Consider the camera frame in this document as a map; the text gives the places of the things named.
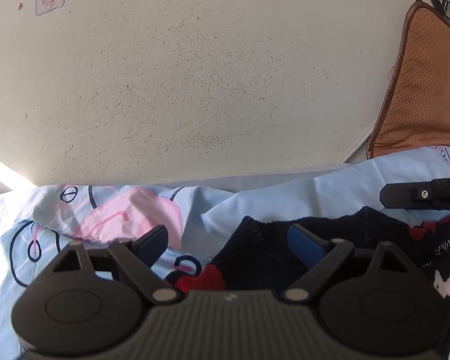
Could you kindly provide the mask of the light blue cartoon bedsheet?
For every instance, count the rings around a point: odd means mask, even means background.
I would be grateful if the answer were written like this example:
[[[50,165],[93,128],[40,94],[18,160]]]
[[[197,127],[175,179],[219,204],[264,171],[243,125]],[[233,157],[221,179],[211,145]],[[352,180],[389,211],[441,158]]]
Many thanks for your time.
[[[189,255],[208,263],[242,219],[262,222],[339,218],[365,206],[381,210],[388,183],[450,176],[450,147],[409,150],[326,172],[238,177],[176,186],[49,185],[0,194],[0,359],[20,346],[11,309],[29,283],[74,238],[101,247],[166,226],[170,249],[155,265],[160,276]]]

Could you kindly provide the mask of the dark patterned knit sweater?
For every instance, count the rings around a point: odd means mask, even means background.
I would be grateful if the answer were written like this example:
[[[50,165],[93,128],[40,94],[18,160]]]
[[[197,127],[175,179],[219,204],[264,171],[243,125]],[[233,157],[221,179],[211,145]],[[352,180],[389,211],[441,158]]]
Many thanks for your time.
[[[450,359],[450,216],[410,226],[369,207],[338,219],[244,218],[178,291],[301,289],[333,338],[363,353]]]

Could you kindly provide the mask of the small wall sticker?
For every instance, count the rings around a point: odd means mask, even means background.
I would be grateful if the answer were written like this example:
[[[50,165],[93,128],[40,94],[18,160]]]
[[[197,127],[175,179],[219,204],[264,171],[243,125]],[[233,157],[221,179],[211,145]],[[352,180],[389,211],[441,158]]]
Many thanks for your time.
[[[65,0],[35,0],[35,14],[43,16],[50,11],[62,8],[64,4]]]

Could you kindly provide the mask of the brown perforated headboard cushion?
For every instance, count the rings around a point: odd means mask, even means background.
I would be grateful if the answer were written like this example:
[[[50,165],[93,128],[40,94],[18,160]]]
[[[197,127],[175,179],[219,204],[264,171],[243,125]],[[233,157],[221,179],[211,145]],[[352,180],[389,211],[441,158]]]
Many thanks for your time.
[[[450,18],[416,0],[406,14],[367,157],[424,146],[450,146]]]

